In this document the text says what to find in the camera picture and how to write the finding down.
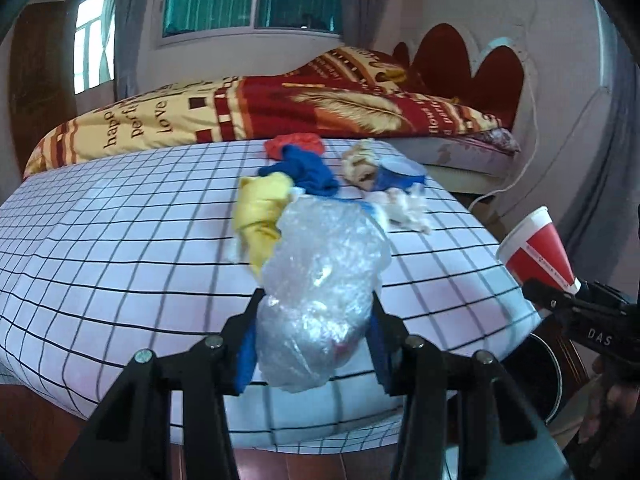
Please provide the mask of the person right hand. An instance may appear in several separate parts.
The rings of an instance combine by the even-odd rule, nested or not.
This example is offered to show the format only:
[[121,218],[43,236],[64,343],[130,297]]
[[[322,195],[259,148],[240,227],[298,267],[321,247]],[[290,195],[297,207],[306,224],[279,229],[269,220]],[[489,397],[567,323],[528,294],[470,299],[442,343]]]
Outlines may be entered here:
[[634,414],[639,399],[639,388],[613,384],[611,367],[598,356],[592,364],[598,381],[592,387],[585,416],[578,430],[578,443],[583,444],[593,438],[600,429],[604,408],[618,411],[629,418]]

